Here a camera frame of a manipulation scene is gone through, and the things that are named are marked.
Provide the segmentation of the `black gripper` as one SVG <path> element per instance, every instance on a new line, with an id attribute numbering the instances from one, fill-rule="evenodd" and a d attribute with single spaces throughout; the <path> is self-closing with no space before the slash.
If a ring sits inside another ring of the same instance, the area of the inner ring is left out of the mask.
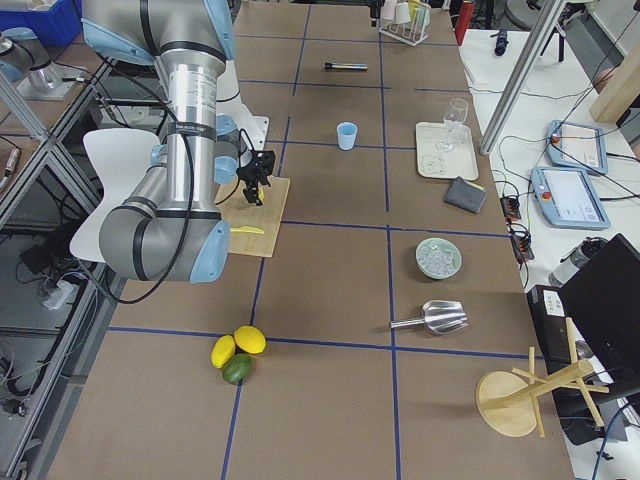
<path id="1" fill-rule="evenodd" d="M 275 164 L 275 152 L 271 150 L 251 150 L 251 158 L 237 169 L 238 178 L 245 183 L 243 194 L 249 203 L 257 206 L 263 205 L 264 189 L 259 184 L 269 185 L 268 177 L 273 174 Z"/>
<path id="2" fill-rule="evenodd" d="M 379 18 L 379 0 L 369 1 L 370 18 L 377 20 Z"/>

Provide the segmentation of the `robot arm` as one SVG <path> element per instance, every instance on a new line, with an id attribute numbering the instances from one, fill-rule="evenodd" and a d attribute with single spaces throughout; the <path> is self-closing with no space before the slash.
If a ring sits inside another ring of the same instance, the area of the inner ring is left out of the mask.
<path id="1" fill-rule="evenodd" d="M 98 245 L 119 275 L 144 281 L 212 282 L 221 275 L 230 226 L 215 205 L 220 184 L 238 178 L 257 203 L 275 156 L 252 143 L 253 119 L 238 91 L 235 39 L 225 1 L 85 1 L 83 33 L 98 54 L 152 66 L 169 111 L 158 157 L 105 217 Z"/>

